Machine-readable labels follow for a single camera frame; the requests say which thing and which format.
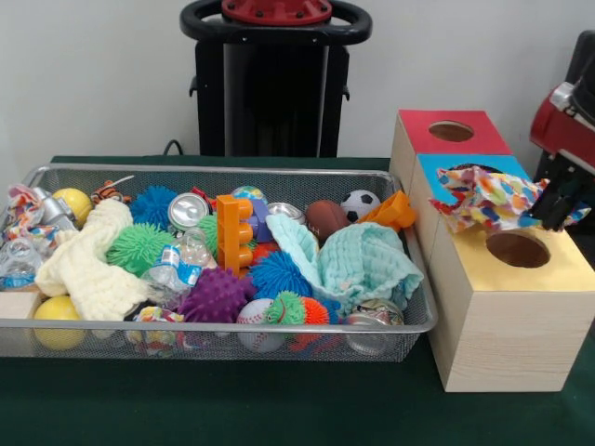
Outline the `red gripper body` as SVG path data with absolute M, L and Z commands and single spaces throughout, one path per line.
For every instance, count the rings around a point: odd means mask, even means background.
M 531 126 L 531 141 L 594 175 L 594 126 L 570 103 L 570 92 L 551 92 Z

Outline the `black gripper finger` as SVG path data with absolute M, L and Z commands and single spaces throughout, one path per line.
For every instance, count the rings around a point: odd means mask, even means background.
M 532 208 L 535 218 L 546 218 L 549 211 L 558 201 L 560 188 L 565 180 L 565 161 L 562 157 L 549 157 L 548 162 L 540 170 L 539 180 L 548 180 L 548 185 L 542 190 Z
M 556 201 L 552 205 L 551 228 L 560 230 L 565 219 L 588 193 L 588 174 L 578 167 L 567 167 L 550 181 Z

